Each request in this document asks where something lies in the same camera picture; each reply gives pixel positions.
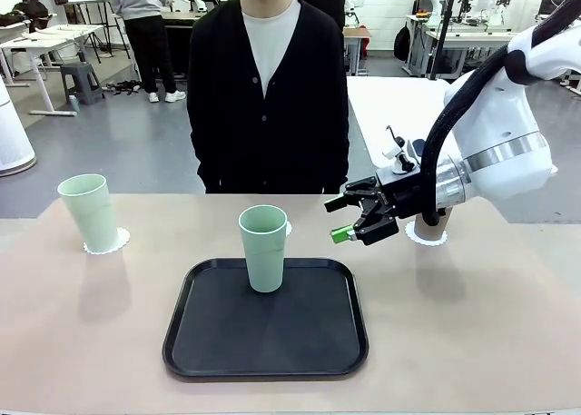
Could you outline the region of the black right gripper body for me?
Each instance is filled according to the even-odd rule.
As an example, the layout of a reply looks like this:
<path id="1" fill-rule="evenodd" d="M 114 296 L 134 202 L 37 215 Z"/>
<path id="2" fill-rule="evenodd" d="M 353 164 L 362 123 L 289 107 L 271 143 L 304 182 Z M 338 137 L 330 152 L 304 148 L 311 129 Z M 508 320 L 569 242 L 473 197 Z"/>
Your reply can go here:
<path id="1" fill-rule="evenodd" d="M 423 192 L 418 167 L 405 174 L 395 174 L 390 167 L 385 167 L 378 169 L 376 176 L 396 217 L 406 219 L 422 212 Z"/>

